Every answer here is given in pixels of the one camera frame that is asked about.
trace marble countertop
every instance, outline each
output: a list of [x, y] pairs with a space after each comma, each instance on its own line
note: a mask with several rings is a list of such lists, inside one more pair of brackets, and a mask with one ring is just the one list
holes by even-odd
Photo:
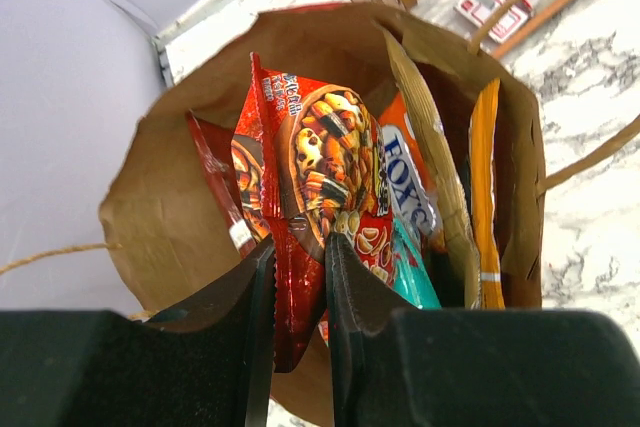
[[[333, 0], [230, 0], [167, 47], [179, 81], [261, 10]], [[421, 0], [426, 20], [455, 29], [453, 0]], [[547, 172], [584, 156], [640, 110], [636, 0], [575, 0], [504, 59], [540, 99]], [[604, 312], [640, 352], [640, 138], [546, 197], [545, 307]], [[273, 427], [305, 425], [273, 405]]]

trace snack packet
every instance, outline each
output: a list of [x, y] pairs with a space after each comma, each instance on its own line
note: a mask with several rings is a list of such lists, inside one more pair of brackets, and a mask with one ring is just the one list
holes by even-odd
[[495, 79], [480, 92], [469, 127], [471, 219], [480, 253], [483, 309], [504, 309], [500, 280], [500, 258], [493, 235], [495, 216], [493, 141], [499, 90], [500, 79]]
[[[254, 220], [264, 221], [274, 238], [275, 364], [288, 372], [326, 309], [324, 243], [331, 231], [346, 235], [374, 274], [389, 285], [394, 279], [382, 135], [351, 89], [262, 69], [252, 54], [234, 148], [234, 156], [261, 166], [257, 183], [250, 169], [236, 172], [251, 228], [258, 233]], [[241, 173], [249, 174], [242, 182]]]
[[419, 309], [438, 309], [440, 301], [420, 252], [421, 233], [416, 224], [402, 214], [393, 195], [391, 207], [394, 213], [391, 245], [396, 272], [393, 290]]
[[436, 186], [420, 154], [400, 93], [380, 116], [380, 125], [389, 183], [400, 212], [428, 239], [432, 249], [445, 252]]
[[192, 112], [188, 112], [185, 117], [207, 185], [227, 222], [233, 244], [244, 258], [256, 243], [240, 211], [240, 194], [232, 166], [235, 161], [232, 161], [230, 150], [233, 131], [197, 119]]

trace candy wrapper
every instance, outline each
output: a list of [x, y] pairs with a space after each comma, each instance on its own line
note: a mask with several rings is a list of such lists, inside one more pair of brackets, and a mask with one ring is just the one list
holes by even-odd
[[394, 199], [392, 197], [395, 212], [392, 245], [396, 280], [393, 290], [419, 309], [439, 309], [440, 301], [420, 253], [420, 231], [406, 220]]
[[374, 274], [394, 281], [382, 135], [351, 89], [262, 69], [253, 54], [233, 155], [245, 217], [256, 238], [268, 228], [275, 241], [275, 364], [287, 372], [326, 308], [330, 232], [346, 235]]
[[235, 156], [232, 160], [230, 151], [233, 131], [198, 119], [191, 112], [185, 117], [207, 185], [227, 223], [229, 236], [240, 255], [246, 257], [256, 243], [240, 210], [240, 194], [232, 165]]
[[380, 124], [389, 183], [398, 212], [419, 229], [430, 248], [445, 252], [436, 186], [420, 154], [400, 93], [380, 116]]

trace brown cord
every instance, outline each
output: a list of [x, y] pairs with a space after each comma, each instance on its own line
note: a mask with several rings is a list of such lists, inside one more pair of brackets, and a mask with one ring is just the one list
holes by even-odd
[[[29, 257], [25, 257], [23, 259], [14, 260], [13, 262], [9, 262], [7, 265], [0, 267], [0, 275], [6, 274], [10, 270], [17, 269], [23, 265], [31, 264], [40, 259], [46, 259], [47, 257], [55, 257], [57, 255], [65, 255], [72, 254], [74, 252], [87, 252], [89, 250], [98, 250], [98, 249], [107, 249], [107, 250], [118, 250], [122, 248], [122, 244], [108, 244], [108, 243], [100, 243], [100, 244], [84, 244], [84, 245], [72, 245], [70, 247], [65, 247], [64, 249], [55, 249], [55, 250], [47, 250], [45, 252], [40, 252], [39, 254], [30, 255]], [[143, 310], [142, 312], [137, 312], [135, 314], [131, 314], [127, 316], [129, 320], [142, 320], [153, 317], [157, 314], [158, 311], [153, 310]]]
[[638, 133], [640, 133], [640, 115], [590, 154], [538, 182], [538, 196], [544, 194], [547, 190], [553, 189], [563, 182], [566, 182], [574, 175], [590, 169], [603, 160], [608, 159], [633, 140]]
[[146, 320], [156, 315], [159, 310], [143, 310], [142, 312], [136, 312], [135, 314], [127, 315], [129, 320]]
[[8, 264], [0, 267], [0, 275], [6, 274], [10, 270], [18, 268], [22, 265], [27, 265], [36, 260], [46, 259], [47, 257], [54, 257], [56, 255], [64, 255], [64, 254], [72, 254], [74, 252], [86, 252], [88, 250], [98, 250], [98, 249], [108, 249], [108, 250], [117, 250], [121, 249], [122, 245], [120, 244], [83, 244], [83, 245], [72, 245], [70, 247], [65, 247], [64, 249], [56, 249], [56, 250], [47, 250], [45, 252], [40, 252], [39, 254], [30, 255], [29, 257], [25, 257], [24, 259], [14, 260], [13, 262], [9, 262]]

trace snack bag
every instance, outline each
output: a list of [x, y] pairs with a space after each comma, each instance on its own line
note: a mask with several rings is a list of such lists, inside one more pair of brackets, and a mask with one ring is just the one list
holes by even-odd
[[[382, 135], [351, 89], [262, 69], [253, 54], [233, 149], [245, 216], [256, 235], [268, 226], [275, 242], [275, 363], [287, 372], [326, 308], [330, 232], [346, 235], [362, 262], [393, 282]], [[252, 166], [261, 167], [255, 182]]]
[[185, 117], [207, 185], [227, 222], [233, 244], [244, 258], [256, 243], [240, 211], [240, 194], [232, 167], [235, 157], [232, 161], [230, 151], [233, 131], [197, 119], [191, 112], [187, 112]]
[[500, 275], [500, 258], [493, 235], [494, 163], [493, 148], [500, 79], [493, 80], [480, 92], [469, 126], [471, 165], [471, 219], [480, 253], [482, 308], [504, 309]]
[[393, 264], [397, 272], [393, 290], [419, 309], [439, 309], [440, 301], [418, 248], [419, 233], [411, 230], [411, 224], [401, 217], [393, 219]]
[[400, 93], [380, 116], [380, 125], [389, 183], [400, 212], [429, 240], [431, 248], [445, 252], [436, 186], [420, 154]]

